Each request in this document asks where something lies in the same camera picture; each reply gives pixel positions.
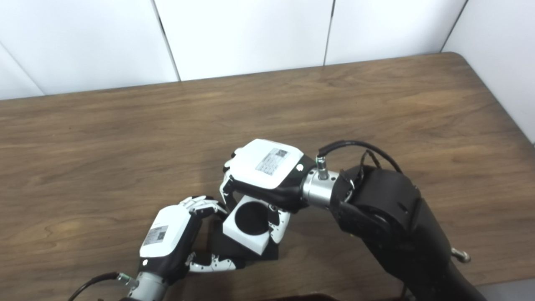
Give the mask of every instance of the white wall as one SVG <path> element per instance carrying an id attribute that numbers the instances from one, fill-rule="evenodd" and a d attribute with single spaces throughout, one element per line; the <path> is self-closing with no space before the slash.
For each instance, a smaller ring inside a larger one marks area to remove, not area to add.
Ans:
<path id="1" fill-rule="evenodd" d="M 440 52 L 465 0 L 336 0 L 326 64 Z"/>
<path id="2" fill-rule="evenodd" d="M 0 100 L 44 95 L 0 43 Z"/>
<path id="3" fill-rule="evenodd" d="M 535 1 L 469 0 L 444 51 L 461 54 L 535 142 Z"/>
<path id="4" fill-rule="evenodd" d="M 155 0 L 181 80 L 321 66 L 333 0 Z"/>
<path id="5" fill-rule="evenodd" d="M 0 1 L 0 43 L 44 94 L 177 80 L 150 0 Z"/>

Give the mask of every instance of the cable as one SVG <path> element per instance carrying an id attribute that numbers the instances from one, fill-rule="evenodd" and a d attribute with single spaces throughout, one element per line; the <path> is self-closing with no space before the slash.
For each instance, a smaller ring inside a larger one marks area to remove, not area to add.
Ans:
<path id="1" fill-rule="evenodd" d="M 362 146 L 364 148 L 367 148 L 376 152 L 381 157 L 383 157 L 386 161 L 388 161 L 397 172 L 399 172 L 400 174 L 403 173 L 399 165 L 396 163 L 396 161 L 392 157 L 390 157 L 387 153 L 385 153 L 382 149 L 378 148 L 377 146 L 369 144 L 367 142 L 363 142 L 363 141 L 340 140 L 340 141 L 333 142 L 331 144 L 328 144 L 320 148 L 318 150 L 318 157 L 325 157 L 328 153 L 334 151 L 335 149 L 339 149 L 339 148 L 349 146 L 349 145 Z"/>
<path id="2" fill-rule="evenodd" d="M 77 289 L 67 301 L 73 301 L 83 290 L 87 289 L 90 285 L 104 280 L 116 280 L 117 277 L 119 277 L 119 273 L 117 272 L 106 273 L 96 276 L 95 278 L 92 278 L 88 282 L 84 283 L 79 289 Z"/>
<path id="3" fill-rule="evenodd" d="M 407 285 L 403 284 L 403 289 L 401 290 L 400 301 L 405 301 L 406 296 L 407 296 Z"/>

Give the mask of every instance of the sticker label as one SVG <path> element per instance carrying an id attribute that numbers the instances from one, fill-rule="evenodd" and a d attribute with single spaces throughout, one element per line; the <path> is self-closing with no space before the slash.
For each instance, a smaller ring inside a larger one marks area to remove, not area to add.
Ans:
<path id="1" fill-rule="evenodd" d="M 143 245 L 146 246 L 163 242 L 167 228 L 168 226 L 162 226 L 150 229 Z"/>
<path id="2" fill-rule="evenodd" d="M 285 150 L 274 148 L 260 161 L 260 164 L 255 169 L 273 176 L 273 173 L 279 168 L 284 159 L 288 157 L 288 154 L 289 152 Z"/>

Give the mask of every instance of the circular hole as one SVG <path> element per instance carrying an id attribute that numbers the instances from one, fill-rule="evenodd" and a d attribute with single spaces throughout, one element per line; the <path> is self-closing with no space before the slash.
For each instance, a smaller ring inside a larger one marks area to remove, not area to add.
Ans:
<path id="1" fill-rule="evenodd" d="M 405 205 L 403 205 L 402 203 L 398 202 L 398 207 L 403 210 L 403 212 L 405 212 L 405 214 L 408 214 L 409 211 L 407 210 L 407 208 L 405 207 Z"/>
<path id="2" fill-rule="evenodd" d="M 268 209 L 259 202 L 243 204 L 234 217 L 236 226 L 245 234 L 260 235 L 269 230 Z"/>

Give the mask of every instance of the wooden table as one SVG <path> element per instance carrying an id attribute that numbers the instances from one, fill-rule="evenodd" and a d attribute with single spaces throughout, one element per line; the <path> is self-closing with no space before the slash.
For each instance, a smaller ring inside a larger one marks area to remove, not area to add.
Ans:
<path id="1" fill-rule="evenodd" d="M 217 196 L 223 163 L 254 138 L 311 156 L 338 139 L 376 144 L 472 255 L 459 266 L 473 284 L 535 277 L 535 150 L 464 59 L 445 53 L 0 102 L 0 299 L 66 300 L 97 274 L 135 274 L 158 210 Z M 343 149 L 329 166 L 359 157 Z M 190 274 L 168 300 L 400 289 L 358 238 L 309 208 L 292 216 L 280 260 Z M 125 293 L 103 283 L 77 301 Z"/>

